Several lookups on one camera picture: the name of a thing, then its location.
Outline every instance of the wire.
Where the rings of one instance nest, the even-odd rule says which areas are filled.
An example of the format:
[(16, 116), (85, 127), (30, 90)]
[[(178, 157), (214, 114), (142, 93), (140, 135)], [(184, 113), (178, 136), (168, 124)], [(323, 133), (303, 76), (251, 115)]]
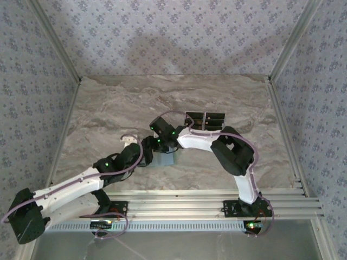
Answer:
[(33, 203), (37, 200), (40, 200), (40, 199), (47, 199), (49, 196), (53, 195), (54, 193), (57, 193), (58, 191), (61, 191), (67, 187), (70, 187), (71, 185), (74, 185), (75, 183), (79, 183), (79, 182), (82, 182), (84, 180), (87, 180), (87, 179), (91, 179), (91, 178), (94, 178), (94, 177), (101, 177), (101, 176), (112, 176), (112, 175), (119, 175), (119, 174), (123, 174), (127, 171), (130, 171), (132, 170), (134, 167), (136, 167), (136, 165), (139, 164), (139, 162), (142, 160), (142, 156), (143, 156), (143, 147), (142, 147), (142, 144), (140, 142), (140, 140), (133, 134), (124, 134), (122, 135), (120, 138), (122, 139), (124, 136), (130, 136), (130, 137), (133, 137), (135, 138), (135, 140), (137, 141), (137, 144), (140, 146), (140, 156), (139, 158), (134, 162), (133, 165), (129, 166), (128, 168), (124, 169), (124, 170), (121, 170), (121, 171), (118, 171), (118, 172), (104, 172), (104, 173), (95, 173), (95, 174), (91, 174), (89, 176), (86, 176), (85, 178), (83, 179), (76, 179), (76, 180), (73, 180), (71, 181), (70, 183), (67, 183), (67, 184), (64, 184), (58, 188), (56, 188), (55, 190), (52, 190), (50, 192), (47, 192), (46, 194), (43, 194), (43, 195), (40, 195), (36, 198), (33, 198), (33, 199), (29, 199), (23, 203), (20, 203), (18, 204), (17, 206), (13, 207), (11, 210), (9, 210), (1, 219), (1, 223), (4, 224), (4, 223), (8, 223), (9, 221), (7, 220), (8, 219), (8, 216), (11, 215), (13, 212), (15, 212), (16, 210), (20, 209), (21, 207), (23, 206), (26, 206), (30, 203)]
[(263, 212), (263, 210), (259, 210), (260, 213), (262, 213), (262, 215), (265, 217), (265, 220), (264, 220), (264, 224), (266, 223), (266, 215), (265, 213)]
[(260, 212), (258, 212), (258, 215), (256, 215), (256, 218), (253, 219), (252, 222), (255, 222), (255, 221), (259, 218), (259, 213), (260, 213)]

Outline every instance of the metal sheet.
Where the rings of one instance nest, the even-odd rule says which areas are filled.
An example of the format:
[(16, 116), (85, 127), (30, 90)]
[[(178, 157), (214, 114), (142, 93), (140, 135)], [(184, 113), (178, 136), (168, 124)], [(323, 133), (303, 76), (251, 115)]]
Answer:
[(95, 241), (86, 232), (45, 233), (38, 239), (32, 257), (42, 259), (318, 260), (322, 257), (309, 220), (281, 220), (271, 233), (256, 239), (242, 232), (131, 232), (118, 241)]
[[(65, 222), (53, 226), (47, 232), (90, 232), (90, 225), (82, 222)], [(115, 221), (107, 231), (120, 232), (125, 228), (125, 221)], [(242, 220), (225, 219), (195, 221), (131, 221), (127, 232), (206, 232), (206, 231), (245, 231)]]

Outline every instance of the black bracket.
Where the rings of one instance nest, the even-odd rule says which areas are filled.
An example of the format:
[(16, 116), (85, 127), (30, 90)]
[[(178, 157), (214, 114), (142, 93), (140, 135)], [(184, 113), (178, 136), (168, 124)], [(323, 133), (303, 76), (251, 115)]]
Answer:
[[(28, 188), (19, 191), (9, 210), (32, 199), (34, 195)], [(44, 233), (50, 218), (43, 218), (41, 210), (43, 210), (43, 207), (38, 206), (34, 201), (20, 207), (8, 216), (8, 220), (20, 245), (29, 243)]]
[(117, 212), (117, 213), (126, 215), (128, 212), (128, 202), (127, 201), (111, 201), (109, 212)]
[(272, 211), (265, 200), (257, 198), (256, 201), (249, 205), (241, 200), (225, 200), (223, 201), (224, 217), (239, 218), (239, 217), (272, 217)]

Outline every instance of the wallpaper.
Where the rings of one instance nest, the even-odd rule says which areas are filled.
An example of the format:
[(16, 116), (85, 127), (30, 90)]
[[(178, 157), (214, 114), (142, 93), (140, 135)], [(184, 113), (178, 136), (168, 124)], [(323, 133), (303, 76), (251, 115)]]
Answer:
[[(24, 0), (0, 1), (0, 216), (15, 194), (44, 187), (75, 90)], [(17, 240), (0, 225), (0, 259)]]
[(306, 2), (40, 0), (80, 76), (269, 74)]
[(276, 86), (310, 187), (347, 259), (347, 2), (324, 1)]

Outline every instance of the small object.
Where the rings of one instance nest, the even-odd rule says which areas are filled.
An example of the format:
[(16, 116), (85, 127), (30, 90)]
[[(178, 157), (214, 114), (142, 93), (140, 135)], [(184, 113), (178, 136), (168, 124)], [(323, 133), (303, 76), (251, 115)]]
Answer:
[(124, 136), (120, 141), (124, 142), (124, 147), (127, 147), (129, 144), (136, 144), (137, 140), (132, 136)]

